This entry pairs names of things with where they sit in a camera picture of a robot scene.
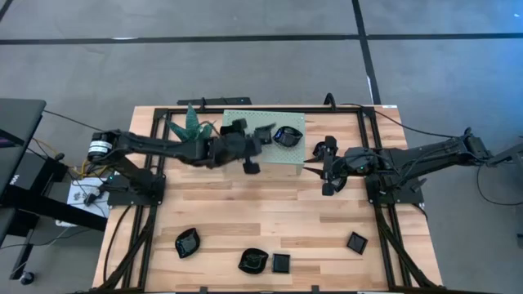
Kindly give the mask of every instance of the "cable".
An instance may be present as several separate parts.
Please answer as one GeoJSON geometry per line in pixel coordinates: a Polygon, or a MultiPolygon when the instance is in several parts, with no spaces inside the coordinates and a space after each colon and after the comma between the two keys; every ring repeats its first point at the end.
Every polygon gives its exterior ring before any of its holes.
{"type": "MultiPolygon", "coordinates": [[[[67,170],[67,173],[69,174],[69,176],[71,177],[71,180],[74,178],[73,177],[73,174],[71,174],[71,172],[69,170],[67,170]]],[[[78,180],[76,180],[76,183],[78,184],[77,186],[82,190],[82,192],[85,194],[85,196],[89,196],[89,194],[83,189],[82,185],[80,185],[80,183],[78,182],[78,180]]]]}
{"type": "Polygon", "coordinates": [[[78,183],[78,180],[73,179],[73,180],[71,181],[71,185],[76,186],[76,187],[84,186],[84,187],[100,188],[99,185],[89,185],[89,184],[81,184],[81,185],[80,185],[80,184],[75,184],[75,183],[74,183],[75,181],[78,183]]]}
{"type": "Polygon", "coordinates": [[[132,263],[132,261],[135,258],[135,255],[137,254],[138,250],[140,250],[141,245],[143,242],[150,237],[150,235],[153,232],[153,218],[155,216],[155,213],[150,213],[147,217],[147,220],[145,221],[145,224],[143,228],[141,229],[141,232],[138,234],[138,238],[136,241],[129,247],[127,254],[125,257],[120,261],[120,264],[116,268],[116,270],[107,278],[107,280],[102,283],[98,288],[99,289],[114,289],[118,281],[121,279],[123,272],[127,270],[129,265],[132,263]]]}
{"type": "MultiPolygon", "coordinates": [[[[57,237],[52,238],[51,240],[49,240],[49,241],[47,241],[47,242],[45,242],[45,243],[42,243],[42,244],[33,244],[33,246],[46,246],[46,245],[48,245],[49,243],[53,243],[53,242],[55,242],[56,240],[66,239],[66,238],[71,238],[71,237],[74,237],[74,236],[76,236],[76,235],[78,235],[78,234],[85,233],[85,232],[91,230],[91,229],[83,229],[83,230],[78,231],[78,232],[76,232],[76,233],[72,233],[72,234],[69,235],[69,236],[61,237],[61,235],[62,235],[63,233],[65,233],[65,231],[66,231],[67,229],[69,229],[69,228],[66,228],[66,229],[65,229],[61,234],[59,234],[57,237]]],[[[7,249],[7,248],[9,248],[9,247],[18,247],[18,246],[24,246],[24,245],[27,245],[27,244],[15,244],[15,245],[9,245],[9,246],[5,246],[5,247],[0,248],[0,250],[2,250],[2,249],[7,249]]]]}
{"type": "Polygon", "coordinates": [[[55,115],[55,116],[60,117],[60,118],[67,119],[67,120],[69,120],[69,121],[71,121],[71,122],[73,122],[73,123],[77,123],[77,124],[82,125],[82,126],[84,126],[84,127],[89,127],[89,128],[91,128],[91,129],[93,129],[93,130],[95,130],[95,131],[103,131],[103,130],[99,129],[98,127],[89,126],[89,125],[86,124],[86,123],[79,122],[79,121],[77,121],[77,120],[75,120],[75,119],[72,119],[72,118],[68,118],[68,117],[66,117],[66,116],[64,116],[64,115],[62,115],[62,114],[57,114],[57,113],[54,113],[54,112],[52,112],[52,111],[45,110],[45,109],[43,110],[43,112],[48,113],[48,114],[55,115]]]}
{"type": "Polygon", "coordinates": [[[517,205],[521,205],[523,204],[523,201],[521,202],[518,202],[518,203],[499,203],[499,202],[495,202],[493,200],[490,200],[488,199],[487,197],[485,197],[485,195],[483,194],[483,192],[481,191],[481,187],[480,187],[480,171],[481,171],[481,168],[484,166],[484,164],[480,165],[478,168],[477,168],[477,172],[476,172],[476,186],[477,186],[477,191],[480,192],[480,195],[481,197],[488,203],[492,203],[492,204],[496,204],[496,205],[501,205],[501,206],[517,206],[517,205]]]}
{"type": "Polygon", "coordinates": [[[43,161],[47,161],[47,159],[45,159],[41,154],[38,154],[36,153],[34,150],[32,150],[31,148],[27,147],[27,150],[31,151],[32,153],[34,153],[34,155],[40,157],[43,161]]]}
{"type": "MultiPolygon", "coordinates": [[[[354,104],[354,103],[344,103],[343,105],[354,105],[354,106],[364,108],[363,105],[358,105],[358,104],[354,104]]],[[[407,130],[410,130],[410,131],[415,131],[415,132],[429,135],[429,136],[439,136],[439,137],[444,137],[444,138],[455,138],[456,137],[456,136],[450,136],[450,135],[442,135],[442,134],[433,133],[433,132],[429,132],[429,131],[421,131],[421,130],[415,129],[413,127],[408,127],[408,126],[405,126],[404,124],[397,122],[396,120],[390,118],[389,116],[382,114],[381,112],[377,111],[374,107],[372,107],[372,108],[369,107],[369,109],[371,109],[374,113],[379,114],[379,115],[383,116],[384,118],[390,120],[391,122],[397,124],[398,126],[406,128],[407,130]]]]}
{"type": "Polygon", "coordinates": [[[212,127],[212,130],[213,130],[213,131],[214,131],[214,132],[215,132],[219,137],[221,137],[220,132],[216,129],[216,127],[214,127],[214,122],[202,121],[202,122],[200,123],[200,126],[203,125],[203,124],[208,124],[209,126],[211,126],[211,127],[212,127]]]}
{"type": "Polygon", "coordinates": [[[120,227],[120,224],[122,223],[123,218],[129,211],[131,206],[129,205],[125,210],[123,211],[122,215],[118,219],[118,222],[116,223],[116,226],[114,227],[113,235],[111,236],[111,240],[109,241],[109,246],[107,247],[107,252],[105,253],[105,262],[104,262],[104,283],[107,282],[107,263],[109,262],[109,252],[111,251],[111,248],[113,246],[114,238],[116,237],[116,231],[118,231],[118,228],[120,227]]]}
{"type": "Polygon", "coordinates": [[[87,169],[87,174],[88,174],[88,175],[93,174],[95,177],[98,178],[98,180],[100,180],[100,182],[101,182],[102,184],[107,184],[107,181],[102,180],[102,178],[101,178],[100,176],[104,174],[105,170],[107,170],[107,168],[108,168],[109,166],[98,167],[99,169],[101,168],[100,175],[98,175],[98,174],[96,173],[96,171],[95,171],[96,169],[95,169],[95,168],[92,169],[94,166],[95,166],[95,165],[91,165],[91,166],[87,169]]]}
{"type": "Polygon", "coordinates": [[[101,214],[102,214],[102,216],[104,216],[104,218],[107,218],[107,216],[105,215],[105,212],[104,212],[104,210],[103,210],[103,209],[101,209],[101,207],[99,207],[99,206],[98,206],[98,204],[96,204],[96,203],[92,203],[92,204],[94,204],[94,205],[95,205],[96,207],[98,207],[98,209],[100,209],[100,211],[101,211],[101,214]]]}
{"type": "Polygon", "coordinates": [[[48,143],[42,141],[42,140],[39,140],[39,139],[36,139],[36,138],[32,138],[32,140],[36,143],[36,145],[38,145],[38,147],[40,147],[40,149],[43,151],[43,148],[41,145],[44,145],[46,146],[56,157],[56,155],[58,155],[58,151],[56,151],[56,149],[52,148],[48,143]]]}
{"type": "MultiPolygon", "coordinates": [[[[64,229],[64,230],[63,230],[63,231],[58,235],[57,238],[61,237],[61,235],[63,235],[65,232],[67,232],[68,229],[69,229],[69,227],[68,227],[68,228],[65,228],[65,229],[64,229]]],[[[45,251],[46,251],[46,250],[47,250],[47,249],[48,249],[48,248],[49,248],[49,247],[50,247],[54,242],[56,242],[56,240],[54,240],[51,244],[49,244],[49,245],[47,246],[47,248],[44,249],[43,251],[45,252],[45,251]]],[[[13,275],[13,274],[14,274],[14,273],[19,269],[19,268],[21,268],[22,266],[24,266],[24,265],[27,263],[27,261],[25,261],[25,262],[24,262],[23,264],[21,264],[21,265],[18,265],[18,267],[16,267],[16,269],[14,269],[14,270],[10,273],[10,275],[13,275]]]]}
{"type": "Polygon", "coordinates": [[[425,212],[425,209],[421,208],[421,207],[420,207],[418,204],[416,204],[416,203],[412,203],[412,205],[413,205],[414,207],[416,207],[419,211],[421,211],[422,214],[425,216],[425,219],[428,220],[427,212],[425,212]]]}

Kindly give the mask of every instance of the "green pegboard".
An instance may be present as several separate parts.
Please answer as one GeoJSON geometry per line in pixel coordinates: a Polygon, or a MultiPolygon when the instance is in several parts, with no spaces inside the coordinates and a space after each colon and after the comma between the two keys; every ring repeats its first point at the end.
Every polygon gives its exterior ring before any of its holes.
{"type": "Polygon", "coordinates": [[[229,126],[235,119],[245,118],[247,120],[248,134],[254,133],[256,127],[264,127],[272,123],[276,124],[271,131],[274,135],[283,126],[294,127],[299,130],[303,137],[298,144],[292,148],[286,148],[276,144],[274,141],[270,145],[261,147],[261,154],[256,156],[254,161],[258,163],[279,163],[293,164],[303,167],[305,160],[305,114],[252,111],[252,110],[225,110],[223,112],[223,125],[229,126]]]}

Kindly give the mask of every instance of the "wooden table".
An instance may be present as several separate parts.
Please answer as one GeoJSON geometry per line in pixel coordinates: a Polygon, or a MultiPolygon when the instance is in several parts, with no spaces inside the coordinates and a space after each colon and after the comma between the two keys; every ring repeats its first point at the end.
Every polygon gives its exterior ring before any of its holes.
{"type": "MultiPolygon", "coordinates": [[[[377,107],[400,121],[398,109],[377,107]]],[[[136,107],[130,131],[148,136],[153,112],[154,107],[136,107]]],[[[200,114],[199,118],[216,120],[217,127],[221,125],[221,114],[200,114]]],[[[173,121],[183,126],[185,115],[174,115],[173,121]]],[[[379,115],[378,125],[384,147],[407,148],[401,127],[379,115]]],[[[369,141],[373,142],[370,124],[367,122],[366,126],[369,141]]],[[[337,138],[340,153],[361,146],[355,114],[306,114],[308,158],[325,135],[337,138]]],[[[177,140],[173,134],[170,139],[177,140]]],[[[129,158],[143,167],[144,155],[133,154],[129,158]]],[[[318,163],[307,166],[320,167],[318,163]]],[[[232,180],[221,169],[189,167],[176,159],[167,159],[165,173],[167,191],[155,223],[146,291],[198,291],[200,286],[209,291],[310,291],[311,285],[319,285],[323,291],[387,289],[378,229],[362,178],[349,178],[343,191],[325,197],[321,195],[322,181],[308,171],[299,177],[261,173],[248,180],[232,180]],[[191,227],[197,228],[201,246],[193,256],[180,260],[174,240],[191,227]],[[362,256],[346,247],[352,231],[369,240],[362,256]],[[272,274],[271,258],[262,274],[240,271],[239,258],[249,247],[260,248],[270,256],[290,254],[290,274],[272,274]]],[[[405,249],[427,277],[440,284],[425,217],[411,205],[396,207],[405,249]]],[[[93,287],[102,283],[106,250],[123,210],[118,207],[110,211],[93,287]]],[[[133,218],[134,208],[116,234],[108,273],[127,252],[133,218]]],[[[398,259],[392,248],[391,258],[396,283],[400,285],[398,259]]],[[[135,259],[132,286],[136,286],[140,261],[141,252],[135,259]]]]}

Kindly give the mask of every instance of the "black cable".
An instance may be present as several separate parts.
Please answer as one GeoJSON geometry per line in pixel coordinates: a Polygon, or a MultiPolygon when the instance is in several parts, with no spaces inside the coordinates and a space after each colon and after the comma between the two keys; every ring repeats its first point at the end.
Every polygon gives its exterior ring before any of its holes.
{"type": "Polygon", "coordinates": [[[98,127],[89,126],[89,125],[86,124],[86,123],[79,122],[79,121],[77,121],[76,119],[68,118],[68,117],[66,117],[66,116],[64,116],[64,115],[62,115],[62,114],[57,114],[57,113],[54,113],[54,112],[52,112],[52,111],[45,110],[45,109],[43,110],[43,112],[48,113],[48,114],[55,115],[55,116],[60,117],[60,118],[67,119],[67,120],[69,120],[69,121],[71,121],[71,122],[73,122],[73,123],[77,123],[77,124],[82,125],[82,126],[84,126],[84,127],[89,127],[89,128],[91,128],[91,129],[93,129],[93,130],[95,130],[95,131],[103,131],[103,130],[99,129],[98,127]]]}
{"type": "Polygon", "coordinates": [[[140,234],[136,241],[129,247],[125,257],[120,261],[120,264],[116,270],[102,283],[99,289],[114,289],[118,281],[121,279],[123,272],[129,267],[134,261],[135,255],[140,250],[143,242],[152,234],[154,226],[152,225],[152,214],[149,214],[145,221],[144,227],[141,229],[140,234]]]}
{"type": "Polygon", "coordinates": [[[44,151],[43,147],[40,145],[40,142],[38,142],[38,140],[35,140],[33,139],[34,143],[36,143],[36,145],[40,148],[40,150],[46,155],[49,157],[49,154],[47,152],[44,151]]]}
{"type": "Polygon", "coordinates": [[[27,147],[27,150],[31,151],[32,153],[34,153],[34,155],[40,157],[43,161],[47,161],[47,159],[45,159],[41,154],[38,154],[36,153],[34,150],[32,150],[31,148],[27,147]]]}
{"type": "MultiPolygon", "coordinates": [[[[42,148],[42,146],[40,146],[40,144],[38,144],[38,146],[40,147],[40,149],[42,150],[42,152],[44,152],[44,154],[45,154],[47,157],[49,157],[49,154],[47,154],[46,150],[44,150],[44,149],[42,148]]],[[[76,180],[76,183],[77,183],[76,186],[78,186],[78,187],[83,191],[83,193],[86,195],[86,197],[89,196],[89,194],[85,191],[85,189],[83,189],[82,185],[80,185],[80,183],[78,183],[78,178],[75,178],[75,177],[73,176],[73,174],[71,174],[71,171],[69,171],[69,169],[67,169],[66,171],[67,171],[67,173],[69,174],[69,176],[71,177],[71,181],[74,183],[74,181],[76,180]]]]}
{"type": "Polygon", "coordinates": [[[203,124],[208,124],[209,126],[211,126],[212,130],[219,136],[221,137],[221,134],[220,132],[216,129],[216,127],[214,127],[214,123],[212,122],[209,122],[209,121],[202,121],[199,125],[203,125],[203,124]]]}
{"type": "Polygon", "coordinates": [[[476,172],[476,186],[477,186],[477,191],[480,192],[480,195],[481,197],[488,203],[492,203],[492,204],[496,204],[496,205],[501,205],[501,206],[517,206],[517,205],[521,205],[523,204],[523,201],[521,202],[518,202],[518,203],[499,203],[499,202],[495,202],[493,200],[490,200],[488,199],[487,197],[485,197],[485,195],[483,194],[483,192],[481,191],[481,187],[480,187],[480,170],[481,168],[484,166],[484,164],[480,165],[478,168],[477,168],[477,172],[476,172]]]}
{"type": "Polygon", "coordinates": [[[96,166],[95,164],[91,163],[91,166],[89,166],[89,168],[87,169],[86,174],[93,173],[93,174],[95,174],[95,176],[98,178],[98,180],[100,180],[100,182],[101,182],[102,185],[103,185],[103,184],[107,184],[106,181],[102,180],[101,177],[98,176],[97,173],[95,173],[95,171],[96,171],[96,167],[95,167],[95,166],[96,166]]]}
{"type": "Polygon", "coordinates": [[[102,216],[104,216],[104,218],[107,218],[107,216],[105,215],[104,210],[101,209],[101,207],[99,207],[98,204],[96,204],[95,202],[93,202],[92,204],[94,204],[96,207],[98,207],[98,209],[101,211],[101,214],[102,214],[102,216]]]}
{"type": "Polygon", "coordinates": [[[425,216],[425,219],[428,220],[427,212],[425,212],[425,209],[421,208],[421,207],[420,207],[418,204],[416,204],[416,203],[412,203],[412,205],[413,205],[414,207],[416,207],[419,211],[421,211],[422,214],[425,216]]]}
{"type": "Polygon", "coordinates": [[[88,184],[81,184],[81,185],[80,185],[80,184],[75,184],[75,183],[74,183],[75,181],[78,182],[77,179],[73,179],[73,180],[71,181],[71,185],[73,185],[73,186],[77,186],[77,187],[84,186],[84,187],[100,188],[99,185],[88,185],[88,184]]]}
{"type": "Polygon", "coordinates": [[[107,263],[109,262],[109,252],[111,251],[111,248],[113,246],[114,238],[116,237],[116,231],[118,231],[118,228],[120,227],[120,224],[122,223],[123,218],[125,217],[125,215],[127,214],[127,212],[129,211],[130,208],[131,208],[131,206],[129,205],[123,211],[122,215],[116,222],[116,226],[114,227],[113,235],[111,236],[111,240],[109,241],[109,246],[107,247],[107,252],[105,253],[104,274],[103,274],[104,283],[107,282],[107,263]]]}
{"type": "MultiPolygon", "coordinates": [[[[49,245],[50,243],[52,243],[53,241],[55,240],[60,240],[60,239],[65,239],[65,238],[71,238],[71,237],[74,237],[78,234],[81,234],[81,233],[85,233],[87,231],[89,231],[91,229],[84,229],[84,230],[81,230],[81,231],[78,231],[76,233],[72,233],[71,235],[69,236],[65,236],[65,237],[57,237],[57,238],[52,238],[51,240],[45,242],[45,243],[42,243],[42,244],[33,244],[33,246],[46,246],[46,245],[49,245]]],[[[0,248],[0,250],[2,249],[6,249],[6,248],[9,248],[9,247],[17,247],[17,246],[24,246],[24,245],[27,245],[27,243],[24,243],[24,244],[15,244],[15,245],[9,245],[9,246],[5,246],[5,247],[2,247],[0,248]]]]}
{"type": "MultiPolygon", "coordinates": [[[[358,104],[354,104],[354,103],[344,103],[343,105],[354,105],[354,106],[359,106],[361,108],[364,108],[363,105],[358,105],[358,104]]],[[[444,137],[444,138],[455,138],[456,137],[456,136],[450,136],[450,135],[443,135],[443,134],[433,133],[433,132],[429,132],[429,131],[421,131],[421,130],[415,129],[413,127],[408,127],[408,126],[405,126],[404,124],[402,124],[400,122],[397,122],[396,120],[390,118],[389,116],[387,116],[385,114],[382,114],[381,112],[377,111],[374,107],[368,107],[368,109],[371,109],[374,113],[379,114],[379,115],[383,116],[384,118],[390,120],[391,122],[397,124],[398,126],[406,128],[407,130],[410,130],[410,131],[415,131],[415,132],[418,132],[420,134],[425,134],[425,135],[429,135],[429,136],[439,136],[439,137],[444,137]]]]}

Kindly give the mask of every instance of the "black desk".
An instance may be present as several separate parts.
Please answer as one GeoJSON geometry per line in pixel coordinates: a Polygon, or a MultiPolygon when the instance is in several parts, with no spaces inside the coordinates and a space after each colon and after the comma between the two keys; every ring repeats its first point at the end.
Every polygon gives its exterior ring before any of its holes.
{"type": "Polygon", "coordinates": [[[18,279],[24,270],[25,262],[33,248],[30,244],[30,234],[38,222],[38,216],[49,216],[60,221],[85,226],[91,229],[104,231],[107,220],[104,217],[85,212],[47,197],[43,192],[50,191],[55,180],[61,180],[67,167],[58,163],[54,158],[42,156],[37,158],[26,153],[29,143],[35,133],[42,112],[46,106],[43,100],[20,100],[0,98],[0,137],[13,144],[0,145],[0,246],[7,234],[25,237],[25,245],[21,247],[20,254],[10,279],[18,279]],[[29,177],[19,179],[24,175],[16,173],[22,162],[29,174],[36,172],[34,165],[27,166],[28,158],[37,160],[42,167],[49,167],[51,171],[40,177],[38,185],[31,184],[28,188],[21,188],[17,180],[28,180],[29,177]]]}
{"type": "Polygon", "coordinates": [[[9,185],[38,127],[45,105],[43,100],[0,99],[0,129],[23,142],[14,147],[0,148],[0,206],[104,231],[107,223],[104,217],[9,185]]]}

